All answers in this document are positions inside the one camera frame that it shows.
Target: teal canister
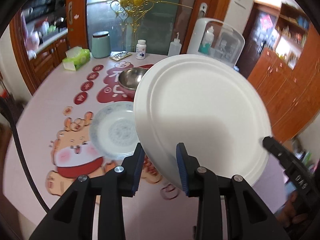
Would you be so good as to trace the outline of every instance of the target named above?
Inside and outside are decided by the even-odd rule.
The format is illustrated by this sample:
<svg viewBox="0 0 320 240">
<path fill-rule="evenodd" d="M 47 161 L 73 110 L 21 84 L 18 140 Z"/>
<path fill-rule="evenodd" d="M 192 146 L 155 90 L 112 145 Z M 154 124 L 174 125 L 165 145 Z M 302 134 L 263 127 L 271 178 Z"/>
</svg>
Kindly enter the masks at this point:
<svg viewBox="0 0 320 240">
<path fill-rule="evenodd" d="M 111 54 L 109 32 L 96 32 L 92 35 L 92 56 L 95 58 L 109 57 Z"/>
</svg>

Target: black cable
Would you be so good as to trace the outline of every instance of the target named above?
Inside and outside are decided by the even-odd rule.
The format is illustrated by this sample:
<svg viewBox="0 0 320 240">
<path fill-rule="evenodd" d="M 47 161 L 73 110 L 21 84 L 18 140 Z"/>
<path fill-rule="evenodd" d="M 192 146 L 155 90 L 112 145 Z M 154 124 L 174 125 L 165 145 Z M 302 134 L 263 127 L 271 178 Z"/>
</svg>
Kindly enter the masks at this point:
<svg viewBox="0 0 320 240">
<path fill-rule="evenodd" d="M 22 152 L 22 148 L 21 148 L 21 144 L 20 144 L 20 140 L 19 140 L 19 136 L 18 136 L 16 123 L 15 123 L 15 121 L 13 119 L 13 116 L 12 116 L 12 113 L 10 111 L 10 108 L 8 107 L 6 101 L 1 97 L 0 97 L 0 108 L 2 108 L 2 110 L 3 110 L 4 114 L 5 114 L 4 117 L 8 120 L 8 122 L 10 124 L 10 128 L 11 128 L 11 131 L 12 131 L 12 136 L 13 136 L 16 148 L 17 148 L 18 156 L 19 156 L 19 159 L 20 159 L 24 174 L 26 175 L 27 180 L 28 180 L 28 182 L 30 184 L 30 187 L 31 187 L 33 193 L 35 194 L 37 200 L 39 201 L 40 205 L 43 207 L 44 211 L 46 213 L 48 213 L 48 211 L 50 209 L 47 206 L 47 204 L 44 202 L 43 198 L 41 197 L 41 195 L 40 195 L 40 193 L 39 193 L 39 191 L 38 191 L 38 189 L 36 187 L 36 184 L 34 183 L 32 177 L 31 177 L 31 174 L 30 174 L 30 171 L 28 169 L 26 160 L 24 158 L 24 155 L 23 155 L 23 152 Z"/>
</svg>

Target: white plate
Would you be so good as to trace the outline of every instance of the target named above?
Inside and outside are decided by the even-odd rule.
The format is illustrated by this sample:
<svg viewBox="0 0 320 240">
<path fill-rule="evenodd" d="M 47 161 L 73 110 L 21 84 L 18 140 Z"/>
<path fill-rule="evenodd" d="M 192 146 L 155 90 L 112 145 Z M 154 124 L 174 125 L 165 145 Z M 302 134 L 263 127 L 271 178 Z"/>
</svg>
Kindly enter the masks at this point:
<svg viewBox="0 0 320 240">
<path fill-rule="evenodd" d="M 176 145 L 217 175 L 242 175 L 253 185 L 268 153 L 266 108 L 238 72 L 209 57 L 178 55 L 156 63 L 134 98 L 137 134 L 158 171 L 181 188 Z"/>
<path fill-rule="evenodd" d="M 134 126 L 133 103 L 107 103 L 94 116 L 89 136 L 96 149 L 112 160 L 132 155 L 139 142 Z"/>
</svg>

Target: kitchen counter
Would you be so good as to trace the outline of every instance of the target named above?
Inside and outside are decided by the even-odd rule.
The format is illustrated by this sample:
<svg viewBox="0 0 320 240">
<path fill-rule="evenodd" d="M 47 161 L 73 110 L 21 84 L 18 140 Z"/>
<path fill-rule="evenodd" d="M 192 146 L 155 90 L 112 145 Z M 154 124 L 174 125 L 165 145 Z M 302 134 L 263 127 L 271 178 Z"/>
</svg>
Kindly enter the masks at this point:
<svg viewBox="0 0 320 240">
<path fill-rule="evenodd" d="M 40 44 L 38 49 L 36 49 L 34 52 L 36 54 L 38 54 L 41 50 L 45 49 L 46 47 L 48 47 L 50 44 L 54 43 L 57 39 L 59 39 L 60 37 L 62 37 L 63 35 L 68 33 L 68 29 L 63 30 L 62 32 L 52 36 L 51 38 L 49 38 L 47 41 L 45 41 L 44 43 Z"/>
</svg>

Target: frosted glass panel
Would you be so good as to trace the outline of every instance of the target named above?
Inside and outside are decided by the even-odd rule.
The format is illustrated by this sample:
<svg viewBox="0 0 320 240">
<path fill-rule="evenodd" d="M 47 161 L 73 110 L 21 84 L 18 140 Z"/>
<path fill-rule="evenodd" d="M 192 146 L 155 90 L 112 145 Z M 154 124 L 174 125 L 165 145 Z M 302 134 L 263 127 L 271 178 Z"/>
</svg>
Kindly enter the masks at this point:
<svg viewBox="0 0 320 240">
<path fill-rule="evenodd" d="M 133 31 L 128 18 L 123 22 L 111 9 L 112 0 L 87 0 L 87 32 L 89 48 L 92 34 L 109 31 L 112 51 L 134 51 L 138 39 L 147 41 L 147 52 L 167 55 L 170 42 L 180 33 L 183 44 L 192 13 L 191 8 L 168 3 L 155 3 L 139 23 L 140 26 L 133 41 Z M 162 0 L 193 7 L 194 0 Z"/>
</svg>

